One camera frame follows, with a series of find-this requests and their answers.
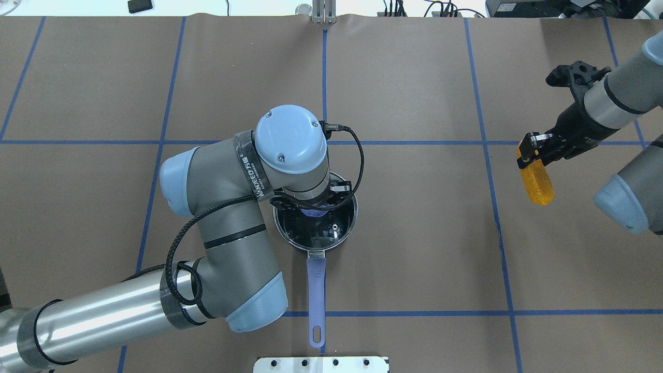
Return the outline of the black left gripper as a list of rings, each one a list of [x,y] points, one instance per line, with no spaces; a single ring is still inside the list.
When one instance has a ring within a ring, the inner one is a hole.
[[[303,200],[298,200],[289,194],[277,194],[277,210],[313,210],[321,212],[334,211],[336,205],[313,205]]]

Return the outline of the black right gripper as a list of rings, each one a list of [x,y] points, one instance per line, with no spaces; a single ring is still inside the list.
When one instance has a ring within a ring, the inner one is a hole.
[[[598,146],[607,137],[607,128],[593,120],[582,104],[573,103],[557,118],[551,134],[529,132],[517,146],[516,163],[526,169],[535,161],[545,166],[554,159],[571,159]],[[553,139],[553,149],[549,143]]]

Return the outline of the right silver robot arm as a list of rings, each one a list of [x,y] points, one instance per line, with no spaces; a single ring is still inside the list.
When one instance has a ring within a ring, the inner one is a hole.
[[[602,69],[583,61],[556,66],[545,78],[550,87],[570,90],[573,102],[541,133],[518,143],[516,163],[531,203],[549,205],[554,187],[545,168],[596,149],[639,117],[661,108],[662,34],[656,33],[626,62]],[[661,136],[630,142],[640,147],[621,170],[594,194],[594,205],[618,226],[637,235],[661,236]]]

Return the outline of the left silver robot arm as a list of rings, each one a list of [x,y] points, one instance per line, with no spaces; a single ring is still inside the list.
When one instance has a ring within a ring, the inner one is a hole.
[[[283,273],[260,204],[327,212],[328,140],[351,129],[282,105],[256,128],[167,159],[170,209],[188,221],[164,263],[116,285],[31,309],[2,311],[2,372],[54,371],[78,359],[163,333],[224,319],[263,328],[288,309]]]

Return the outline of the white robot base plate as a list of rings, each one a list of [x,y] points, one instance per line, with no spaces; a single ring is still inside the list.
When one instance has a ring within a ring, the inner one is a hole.
[[[253,372],[390,372],[381,356],[297,356],[259,358]]]

